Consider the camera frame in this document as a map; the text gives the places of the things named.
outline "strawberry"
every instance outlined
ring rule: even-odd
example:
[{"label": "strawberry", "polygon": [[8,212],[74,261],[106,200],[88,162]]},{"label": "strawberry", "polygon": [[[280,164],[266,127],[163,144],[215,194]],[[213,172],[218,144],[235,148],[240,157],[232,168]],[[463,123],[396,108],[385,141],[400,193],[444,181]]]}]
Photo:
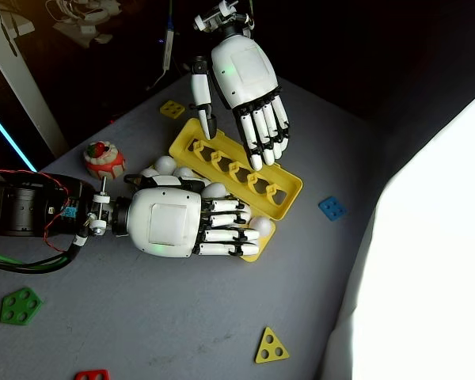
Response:
[{"label": "strawberry", "polygon": [[95,142],[94,144],[88,145],[86,148],[86,153],[91,158],[99,158],[105,152],[105,145],[103,142]]}]

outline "yellow triangle block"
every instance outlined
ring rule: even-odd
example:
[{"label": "yellow triangle block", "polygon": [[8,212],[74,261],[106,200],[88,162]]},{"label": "yellow triangle block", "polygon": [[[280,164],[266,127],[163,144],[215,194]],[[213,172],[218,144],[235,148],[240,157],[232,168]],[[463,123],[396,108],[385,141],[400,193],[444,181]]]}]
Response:
[{"label": "yellow triangle block", "polygon": [[276,337],[271,328],[266,327],[260,341],[259,351],[256,354],[255,363],[274,362],[275,360],[290,358],[282,342]]}]

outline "white robotic hand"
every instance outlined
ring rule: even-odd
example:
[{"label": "white robotic hand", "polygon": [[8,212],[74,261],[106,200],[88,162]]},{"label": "white robotic hand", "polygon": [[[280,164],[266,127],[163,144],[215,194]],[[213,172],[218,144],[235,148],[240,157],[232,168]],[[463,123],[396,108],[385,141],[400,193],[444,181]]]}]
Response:
[{"label": "white robotic hand", "polygon": [[141,177],[139,188],[131,201],[116,201],[112,229],[130,235],[143,252],[162,257],[259,252],[259,232],[242,227],[250,220],[250,208],[239,199],[203,199],[197,192],[204,183],[196,178]]},{"label": "white robotic hand", "polygon": [[192,66],[192,92],[200,123],[207,139],[216,135],[211,114],[209,76],[212,76],[225,106],[232,109],[241,138],[254,170],[263,162],[272,165],[281,158],[289,139],[289,122],[279,97],[275,71],[260,46],[243,35],[254,24],[247,14],[237,14],[234,5],[222,1],[195,28],[219,30],[222,42],[211,51],[211,60],[198,57]]}]

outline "red wire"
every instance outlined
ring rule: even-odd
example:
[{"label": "red wire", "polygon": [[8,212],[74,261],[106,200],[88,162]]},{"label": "red wire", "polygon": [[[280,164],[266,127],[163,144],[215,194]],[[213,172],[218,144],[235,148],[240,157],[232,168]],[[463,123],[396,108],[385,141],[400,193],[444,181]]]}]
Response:
[{"label": "red wire", "polygon": [[70,202],[70,199],[69,199],[69,189],[65,186],[63,186],[59,180],[51,177],[49,174],[46,174],[46,173],[42,173],[42,172],[32,172],[30,170],[6,170],[6,169],[0,169],[0,173],[9,173],[9,174],[15,174],[15,173],[26,173],[26,174],[37,174],[37,175],[40,175],[40,176],[43,176],[43,177],[46,177],[50,180],[52,180],[53,182],[55,182],[60,188],[63,189],[63,191],[66,193],[66,200],[65,200],[65,203],[63,204],[62,206],[62,210],[56,214],[53,219],[44,227],[44,235],[42,237],[42,240],[44,241],[44,243],[46,243],[48,246],[50,246],[51,248],[53,248],[55,251],[58,251],[58,252],[66,252],[64,249],[60,249],[60,248],[57,248],[55,247],[52,243],[50,243],[48,241],[48,231],[49,231],[49,227],[51,226],[51,224],[53,224],[53,222],[59,218],[62,214],[63,214],[63,209],[65,207],[67,207],[69,205],[69,202]]}]

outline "white egg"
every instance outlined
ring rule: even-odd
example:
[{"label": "white egg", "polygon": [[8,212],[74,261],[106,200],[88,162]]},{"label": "white egg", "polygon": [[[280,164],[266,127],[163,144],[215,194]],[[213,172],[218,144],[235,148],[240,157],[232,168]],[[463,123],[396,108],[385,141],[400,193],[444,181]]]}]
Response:
[{"label": "white egg", "polygon": [[187,168],[186,166],[180,166],[176,170],[174,170],[173,175],[175,177],[195,177],[195,174],[190,168]]},{"label": "white egg", "polygon": [[268,236],[272,231],[272,222],[265,216],[256,216],[250,221],[250,228],[259,231],[260,236]]},{"label": "white egg", "polygon": [[158,171],[152,168],[145,168],[140,174],[145,177],[153,177],[158,175]]},{"label": "white egg", "polygon": [[173,175],[174,170],[176,169],[177,163],[174,161],[174,158],[170,156],[161,156],[155,162],[155,169],[158,171],[159,174],[163,176],[171,176]]},{"label": "white egg", "polygon": [[201,178],[200,180],[204,182],[204,186],[209,186],[211,184],[211,181],[208,180],[207,178]]},{"label": "white egg", "polygon": [[214,182],[206,186],[206,188],[200,193],[203,198],[223,198],[227,190],[225,186],[219,182]]}]

